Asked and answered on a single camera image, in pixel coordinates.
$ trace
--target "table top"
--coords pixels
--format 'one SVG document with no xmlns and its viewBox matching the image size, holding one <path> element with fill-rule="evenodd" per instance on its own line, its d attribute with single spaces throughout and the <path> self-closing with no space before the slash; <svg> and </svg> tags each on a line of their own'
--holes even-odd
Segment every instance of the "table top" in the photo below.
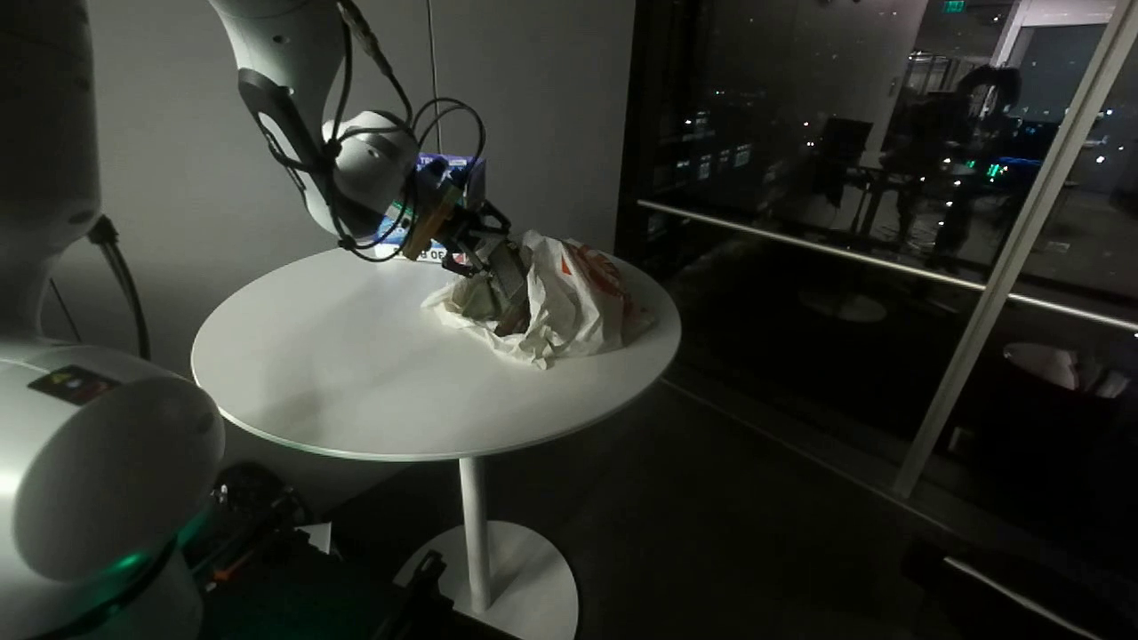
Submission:
<svg viewBox="0 0 1138 640">
<path fill-rule="evenodd" d="M 671 362 L 675 304 L 638 267 L 621 265 L 621 273 L 659 320 L 625 348 L 529 371 L 422 311 L 457 273 L 330 249 L 219 304 L 196 336 L 193 376 L 234 427 L 313 456 L 446 464 L 516 451 L 618 412 Z"/>
</svg>

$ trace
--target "crumpled fabric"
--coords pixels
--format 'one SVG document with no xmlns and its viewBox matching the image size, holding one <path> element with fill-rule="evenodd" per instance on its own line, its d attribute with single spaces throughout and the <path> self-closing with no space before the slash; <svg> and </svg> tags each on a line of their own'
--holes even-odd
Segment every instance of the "crumpled fabric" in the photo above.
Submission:
<svg viewBox="0 0 1138 640">
<path fill-rule="evenodd" d="M 631 298 L 613 256 L 536 230 L 523 236 L 523 256 L 525 332 L 499 336 L 499 320 L 459 318 L 452 304 L 465 296 L 465 283 L 429 296 L 426 311 L 435 311 L 446 328 L 486 342 L 503 361 L 541 371 L 560 361 L 621 348 L 631 336 L 652 323 L 652 312 Z"/>
</svg>

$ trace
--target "white round table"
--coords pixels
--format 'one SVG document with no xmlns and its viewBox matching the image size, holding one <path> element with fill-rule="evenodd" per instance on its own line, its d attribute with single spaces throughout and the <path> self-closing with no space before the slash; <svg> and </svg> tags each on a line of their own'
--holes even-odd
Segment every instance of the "white round table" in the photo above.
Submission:
<svg viewBox="0 0 1138 640">
<path fill-rule="evenodd" d="M 486 524 L 481 456 L 534 448 L 618 412 L 679 348 L 671 298 L 621 265 L 656 323 L 625 348 L 525 371 L 441 328 L 422 298 L 457 273 L 364 265 L 343 249 L 297 261 L 234 293 L 193 344 L 193 376 L 241 431 L 351 464 L 459 464 L 461 530 L 435 537 L 457 608 L 523 640 L 572 640 L 581 595 L 550 542 Z"/>
</svg>

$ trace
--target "table base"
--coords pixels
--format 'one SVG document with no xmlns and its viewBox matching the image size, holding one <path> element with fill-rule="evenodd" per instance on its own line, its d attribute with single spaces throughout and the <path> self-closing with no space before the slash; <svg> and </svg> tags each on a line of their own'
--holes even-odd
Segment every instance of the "table base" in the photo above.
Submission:
<svg viewBox="0 0 1138 640">
<path fill-rule="evenodd" d="M 426 542 L 395 578 L 404 586 L 426 553 L 436 553 L 447 571 L 436 591 L 457 601 L 457 613 L 495 626 L 519 640 L 577 640 L 581 591 L 567 554 L 536 530 L 516 524 L 486 524 L 491 608 L 472 613 L 465 537 L 461 528 Z"/>
</svg>

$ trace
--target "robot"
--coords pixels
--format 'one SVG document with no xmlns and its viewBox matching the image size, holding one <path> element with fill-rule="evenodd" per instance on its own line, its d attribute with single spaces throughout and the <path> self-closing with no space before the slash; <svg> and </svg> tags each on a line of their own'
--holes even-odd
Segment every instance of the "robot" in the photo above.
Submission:
<svg viewBox="0 0 1138 640">
<path fill-rule="evenodd" d="M 412 110 L 351 0 L 212 12 L 241 101 L 317 229 L 369 265 L 436 246 L 452 271 L 508 271 L 481 152 L 421 152 L 441 113 L 468 106 Z M 351 40 L 404 113 L 344 117 Z M 154 362 L 40 328 L 55 261 L 101 214 L 86 3 L 0 0 L 0 82 L 0 637 L 196 637 L 204 601 L 177 544 L 223 451 L 212 401 Z"/>
</svg>

